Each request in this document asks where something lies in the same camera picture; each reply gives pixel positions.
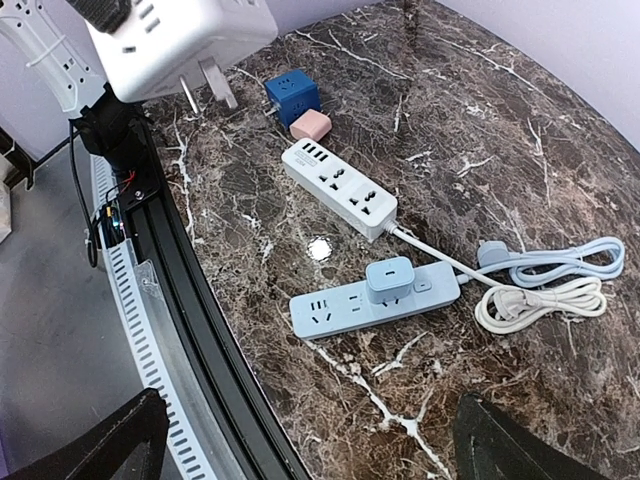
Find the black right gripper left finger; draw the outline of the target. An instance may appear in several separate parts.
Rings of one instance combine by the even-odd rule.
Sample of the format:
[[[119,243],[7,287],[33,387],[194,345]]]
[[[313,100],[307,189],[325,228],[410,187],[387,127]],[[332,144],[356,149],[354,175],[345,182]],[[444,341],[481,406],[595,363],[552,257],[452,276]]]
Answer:
[[[9,474],[9,479],[110,479],[137,448],[140,479],[161,477],[168,439],[167,403],[146,388],[84,435]]]

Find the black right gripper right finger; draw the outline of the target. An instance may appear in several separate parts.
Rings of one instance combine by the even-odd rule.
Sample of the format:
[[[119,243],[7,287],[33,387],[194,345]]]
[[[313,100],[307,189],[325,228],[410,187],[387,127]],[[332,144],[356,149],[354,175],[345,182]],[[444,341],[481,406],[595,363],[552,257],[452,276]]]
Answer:
[[[476,393],[460,397],[453,423],[460,479],[601,479]]]

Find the light blue USB charger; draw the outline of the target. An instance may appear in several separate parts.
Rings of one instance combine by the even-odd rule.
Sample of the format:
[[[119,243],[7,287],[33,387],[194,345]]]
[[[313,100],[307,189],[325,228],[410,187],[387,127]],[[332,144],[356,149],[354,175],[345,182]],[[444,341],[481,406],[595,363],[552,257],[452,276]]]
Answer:
[[[376,305],[405,298],[414,281],[414,267],[404,256],[374,262],[365,269],[367,297]]]

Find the white cube socket adapter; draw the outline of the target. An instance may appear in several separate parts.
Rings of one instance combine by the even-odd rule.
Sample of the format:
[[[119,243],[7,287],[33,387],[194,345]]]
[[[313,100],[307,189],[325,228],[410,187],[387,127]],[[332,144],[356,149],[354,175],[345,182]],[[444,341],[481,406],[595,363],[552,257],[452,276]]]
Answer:
[[[224,71],[278,34],[264,1],[133,1],[113,33],[88,26],[115,96],[144,102],[183,92],[195,111],[193,91],[207,84],[231,109],[237,101]]]

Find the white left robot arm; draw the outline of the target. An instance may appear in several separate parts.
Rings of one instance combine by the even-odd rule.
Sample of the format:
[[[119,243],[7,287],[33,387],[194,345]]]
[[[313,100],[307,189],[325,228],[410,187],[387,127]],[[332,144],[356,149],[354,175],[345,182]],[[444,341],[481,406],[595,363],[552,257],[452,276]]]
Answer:
[[[116,171],[137,170],[151,155],[139,102],[121,101],[78,54],[42,1],[3,1],[1,35],[26,56],[54,94],[89,153]]]

